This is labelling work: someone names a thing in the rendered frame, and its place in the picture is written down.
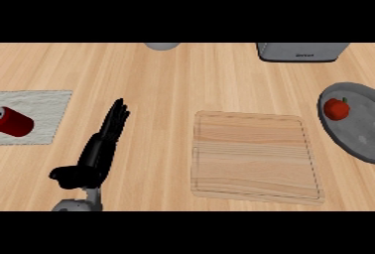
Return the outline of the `red bell pepper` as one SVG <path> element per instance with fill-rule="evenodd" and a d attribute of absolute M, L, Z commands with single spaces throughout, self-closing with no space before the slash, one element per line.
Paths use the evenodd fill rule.
<path fill-rule="evenodd" d="M 350 106 L 347 104 L 345 99 L 335 99 L 331 98 L 325 104 L 323 104 L 323 113 L 325 116 L 334 120 L 342 120 L 347 116 L 348 116 L 348 112 L 350 112 Z"/>

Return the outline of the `grey appliance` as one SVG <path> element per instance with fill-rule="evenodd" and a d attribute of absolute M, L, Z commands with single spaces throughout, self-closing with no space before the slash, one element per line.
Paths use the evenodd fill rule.
<path fill-rule="evenodd" d="M 348 43 L 257 43 L 260 59 L 276 63 L 328 63 L 338 59 Z"/>

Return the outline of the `grey pan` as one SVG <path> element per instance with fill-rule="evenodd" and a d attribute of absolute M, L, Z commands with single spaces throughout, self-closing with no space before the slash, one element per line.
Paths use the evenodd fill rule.
<path fill-rule="evenodd" d="M 338 121 L 323 113 L 323 104 L 331 98 L 345 99 L 350 107 L 347 117 Z M 334 143 L 353 157 L 375 164 L 375 88 L 354 82 L 337 82 L 322 91 L 316 108 Z"/>

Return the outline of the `grey round object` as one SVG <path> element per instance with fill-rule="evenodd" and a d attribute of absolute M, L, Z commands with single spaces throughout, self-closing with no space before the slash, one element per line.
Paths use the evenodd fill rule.
<path fill-rule="evenodd" d="M 180 43 L 145 43 L 145 45 L 155 51 L 168 51 L 174 49 Z"/>

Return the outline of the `red can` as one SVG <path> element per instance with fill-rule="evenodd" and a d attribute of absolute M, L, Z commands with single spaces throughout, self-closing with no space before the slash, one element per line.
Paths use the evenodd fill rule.
<path fill-rule="evenodd" d="M 9 107 L 0 107 L 0 132 L 24 137 L 34 129 L 34 120 Z"/>

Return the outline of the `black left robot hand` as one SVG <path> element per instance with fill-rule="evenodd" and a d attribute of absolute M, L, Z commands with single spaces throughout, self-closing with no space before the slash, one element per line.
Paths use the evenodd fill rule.
<path fill-rule="evenodd" d="M 108 176 L 115 146 L 128 115 L 127 105 L 120 98 L 108 110 L 99 131 L 90 137 L 78 163 L 55 168 L 49 174 L 62 189 L 100 187 Z"/>

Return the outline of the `white cloth placemat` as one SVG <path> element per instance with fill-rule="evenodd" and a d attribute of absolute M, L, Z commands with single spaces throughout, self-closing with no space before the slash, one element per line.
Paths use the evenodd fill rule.
<path fill-rule="evenodd" d="M 0 145 L 49 145 L 53 143 L 69 104 L 71 90 L 0 91 L 0 106 L 34 120 L 34 129 L 24 137 L 0 132 Z"/>

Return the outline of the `wooden cutting board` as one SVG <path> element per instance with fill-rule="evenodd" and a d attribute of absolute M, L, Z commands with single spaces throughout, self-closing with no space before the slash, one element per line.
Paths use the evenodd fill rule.
<path fill-rule="evenodd" d="M 301 118 L 198 112 L 190 190 L 202 197 L 323 204 L 323 187 Z"/>

